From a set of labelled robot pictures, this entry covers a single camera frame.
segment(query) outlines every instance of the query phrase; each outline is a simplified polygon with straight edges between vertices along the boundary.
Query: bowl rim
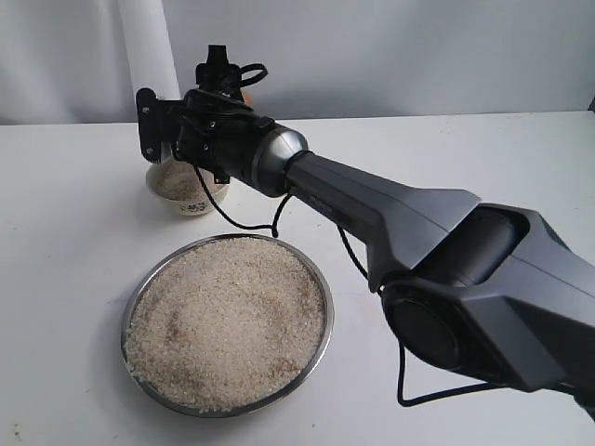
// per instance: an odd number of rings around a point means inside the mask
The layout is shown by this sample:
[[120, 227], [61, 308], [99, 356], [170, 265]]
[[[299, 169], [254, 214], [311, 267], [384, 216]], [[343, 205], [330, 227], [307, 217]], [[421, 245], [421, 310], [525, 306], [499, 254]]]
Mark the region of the bowl rim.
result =
[[[206, 196], [204, 197], [204, 199], [193, 198], [190, 200], [172, 200], [171, 198], [166, 198], [163, 195], [160, 195], [159, 193], [157, 193], [157, 191], [155, 190], [155, 187], [153, 186], [153, 181], [152, 181], [153, 171], [162, 167], [166, 162], [167, 162], [167, 160], [165, 160], [164, 162], [159, 163], [159, 164], [152, 164], [147, 169], [147, 172], [145, 173], [145, 185], [147, 186], [147, 189], [149, 190], [151, 195], [157, 197], [159, 200], [163, 200], [164, 202], [172, 203], [175, 205], [207, 203], [209, 206], [212, 207], [210, 200]], [[211, 192], [211, 195], [213, 195], [213, 198], [215, 200], [218, 200], [221, 195], [227, 193], [227, 190], [229, 189], [231, 182], [232, 182], [232, 180], [230, 178], [230, 182], [228, 184], [224, 184], [220, 189], [215, 190], [214, 192]]]
[[[277, 390], [275, 393], [270, 394], [268, 397], [253, 402], [251, 404], [247, 404], [246, 406], [237, 407], [231, 409], [230, 411], [223, 412], [223, 411], [213, 411], [213, 412], [199, 412], [198, 409], [194, 409], [192, 407], [184, 406], [182, 404], [175, 403], [171, 400], [168, 400], [164, 396], [162, 396], [153, 386], [151, 386], [147, 382], [142, 382], [134, 376], [129, 368], [128, 368], [128, 361], [127, 361], [127, 353], [126, 353], [126, 340], [127, 340], [127, 330], [132, 322], [132, 317], [134, 315], [134, 311], [139, 304], [144, 292], [152, 283], [152, 281], [157, 277], [157, 275], [163, 271], [169, 264], [173, 261], [178, 259], [183, 254], [191, 251], [194, 248], [199, 246], [203, 246], [208, 243], [220, 241], [220, 240], [232, 240], [232, 239], [239, 239], [239, 238], [254, 238], [254, 239], [261, 239], [266, 240], [268, 242], [277, 243], [278, 245], [286, 248], [289, 252], [291, 252], [308, 270], [311, 277], [316, 281], [318, 284], [322, 294], [323, 294], [323, 301], [324, 301], [324, 328], [321, 333], [321, 337], [319, 340], [318, 347], [316, 351], [312, 355], [310, 361], [306, 365], [306, 367], [293, 379], [291, 380], [285, 387]], [[178, 250], [174, 251], [169, 256], [165, 257], [161, 260], [157, 265], [155, 265], [149, 273], [145, 275], [145, 277], [140, 281], [137, 288], [132, 293], [132, 295], [128, 298], [128, 302], [126, 303], [126, 308], [124, 311], [124, 316], [122, 318], [122, 325], [121, 325], [121, 333], [120, 333], [120, 350], [122, 352], [122, 357], [124, 360], [124, 364], [128, 374], [132, 377], [134, 382], [152, 399], [160, 403], [161, 405], [165, 406], [166, 408], [177, 412], [183, 413], [190, 416], [195, 416], [199, 418], [229, 418], [238, 415], [242, 415], [245, 413], [253, 413], [260, 409], [263, 409], [267, 406], [274, 404], [275, 402], [282, 400], [287, 395], [292, 393], [296, 390], [304, 381], [312, 374], [314, 369], [320, 363], [323, 355], [328, 348], [328, 344], [330, 342], [331, 334], [333, 331], [333, 323], [335, 320], [335, 311], [333, 307], [333, 298], [331, 296], [330, 287], [326, 282], [322, 272], [318, 269], [318, 267], [301, 251], [299, 251], [296, 247], [292, 246], [289, 243], [280, 241], [278, 239], [274, 239], [269, 236], [259, 235], [259, 234], [247, 234], [247, 233], [228, 233], [228, 234], [221, 234], [212, 237], [207, 237], [201, 240], [198, 240], [193, 243], [189, 243], [185, 246], [182, 246]]]

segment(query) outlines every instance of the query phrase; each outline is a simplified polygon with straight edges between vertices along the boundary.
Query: white table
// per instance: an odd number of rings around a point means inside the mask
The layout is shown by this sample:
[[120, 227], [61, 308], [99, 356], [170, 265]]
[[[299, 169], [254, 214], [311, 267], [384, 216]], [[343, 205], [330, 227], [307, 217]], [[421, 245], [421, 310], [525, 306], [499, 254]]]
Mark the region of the white table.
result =
[[[288, 124], [318, 153], [381, 176], [539, 209], [595, 262], [593, 113]], [[163, 409], [121, 362], [125, 302], [162, 257], [232, 228], [215, 214], [170, 215], [149, 195], [134, 125], [6, 126], [0, 141], [0, 444], [595, 444], [592, 421], [550, 392], [400, 408], [396, 342], [378, 299], [335, 227], [298, 201], [282, 218], [282, 239], [318, 264], [335, 299], [319, 368], [260, 413], [197, 420]], [[268, 222], [275, 205], [237, 183], [224, 203], [247, 223]], [[413, 358], [408, 366], [408, 396], [468, 382]]]

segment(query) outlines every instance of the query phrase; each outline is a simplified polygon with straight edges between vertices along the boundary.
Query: rice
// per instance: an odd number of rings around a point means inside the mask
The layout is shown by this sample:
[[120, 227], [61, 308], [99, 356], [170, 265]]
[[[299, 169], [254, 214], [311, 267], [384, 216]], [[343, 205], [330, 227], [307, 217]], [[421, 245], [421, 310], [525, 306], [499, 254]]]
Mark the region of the rice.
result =
[[[213, 174], [201, 170], [208, 189], [215, 193], [223, 185], [215, 184]], [[206, 200], [205, 190], [201, 185], [194, 168], [181, 161], [170, 159], [163, 166], [159, 177], [155, 181], [155, 192], [167, 200], [187, 201]]]
[[262, 239], [194, 248], [151, 282], [127, 331], [130, 372], [200, 413], [273, 394], [308, 365], [322, 290], [286, 248]]

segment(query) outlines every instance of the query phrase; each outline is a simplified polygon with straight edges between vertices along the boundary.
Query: cable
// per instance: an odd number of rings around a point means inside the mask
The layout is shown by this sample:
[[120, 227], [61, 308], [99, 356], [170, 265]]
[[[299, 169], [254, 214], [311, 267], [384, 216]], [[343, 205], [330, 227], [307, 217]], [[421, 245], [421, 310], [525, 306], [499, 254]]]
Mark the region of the cable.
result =
[[195, 165], [193, 165], [192, 167], [194, 168], [194, 172], [196, 172], [196, 176], [198, 176], [198, 180], [201, 182], [201, 186], [203, 187], [203, 190], [205, 191], [205, 194], [206, 194], [206, 197], [208, 198], [208, 201], [211, 202], [211, 204], [213, 205], [213, 207], [215, 209], [217, 209], [217, 212], [219, 212], [220, 215], [223, 218], [225, 218], [230, 224], [232, 224], [234, 227], [236, 227], [236, 228], [238, 228], [240, 230], [271, 230], [272, 237], [274, 237], [275, 239], [279, 237], [279, 230], [277, 229], [277, 225], [279, 224], [279, 218], [281, 217], [281, 213], [283, 212], [283, 209], [285, 208], [285, 205], [287, 204], [287, 202], [291, 198], [291, 195], [287, 194], [281, 200], [281, 202], [279, 203], [279, 206], [277, 207], [277, 210], [275, 211], [275, 216], [274, 216], [274, 218], [272, 220], [272, 224], [271, 225], [256, 225], [256, 226], [243, 225], [243, 224], [238, 223], [235, 220], [233, 220], [233, 218], [231, 218], [230, 216], [228, 216], [223, 211], [223, 209], [221, 209], [221, 207], [217, 204], [217, 202], [213, 198], [213, 194], [211, 194], [211, 191], [206, 186], [205, 179], [203, 178], [203, 174], [201, 173], [200, 169], [198, 167], [196, 167]]
[[[362, 273], [362, 275], [367, 279], [368, 273], [365, 270], [365, 268], [362, 266], [362, 263], [360, 262], [360, 260], [357, 258], [357, 256], [353, 252], [353, 249], [351, 248], [350, 241], [347, 238], [347, 234], [345, 233], [345, 230], [343, 228], [341, 228], [340, 226], [337, 226], [337, 228], [338, 228], [338, 233], [341, 237], [341, 241], [343, 242], [343, 245], [345, 246], [345, 249], [347, 250], [347, 254], [349, 255], [351, 261], [355, 265], [355, 268], [357, 268]], [[466, 395], [469, 393], [483, 392], [485, 390], [493, 390], [493, 389], [497, 389], [497, 388], [502, 388], [500, 386], [496, 386], [496, 385], [490, 384], [490, 383], [481, 383], [481, 384], [474, 384], [471, 386], [456, 387], [456, 388], [451, 388], [448, 390], [442, 390], [440, 392], [434, 392], [434, 393], [430, 393], [428, 395], [423, 395], [421, 397], [416, 397], [416, 398], [413, 398], [410, 400], [406, 400], [403, 396], [403, 388], [404, 388], [404, 382], [405, 382], [405, 366], [406, 366], [406, 363], [405, 363], [406, 362], [406, 354], [405, 353], [406, 352], [405, 352], [405, 347], [404, 347], [403, 343], [401, 342], [401, 339], [397, 338], [397, 343], [399, 345], [399, 377], [397, 379], [397, 402], [399, 402], [399, 404], [403, 407], [414, 407], [414, 406], [418, 406], [419, 404], [423, 404], [425, 402], [443, 400], [445, 398], [456, 397], [459, 395]]]

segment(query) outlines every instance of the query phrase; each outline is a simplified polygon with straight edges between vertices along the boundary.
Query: robotic arm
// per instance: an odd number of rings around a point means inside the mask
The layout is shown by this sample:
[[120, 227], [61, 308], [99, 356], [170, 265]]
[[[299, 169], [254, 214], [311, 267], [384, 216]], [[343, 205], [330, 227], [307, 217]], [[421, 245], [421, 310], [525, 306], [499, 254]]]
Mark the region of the robotic arm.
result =
[[568, 393], [595, 420], [595, 268], [540, 214], [325, 159], [299, 132], [203, 89], [181, 101], [142, 89], [137, 106], [147, 160], [171, 151], [217, 182], [294, 195], [362, 241], [369, 289], [418, 358], [499, 387]]

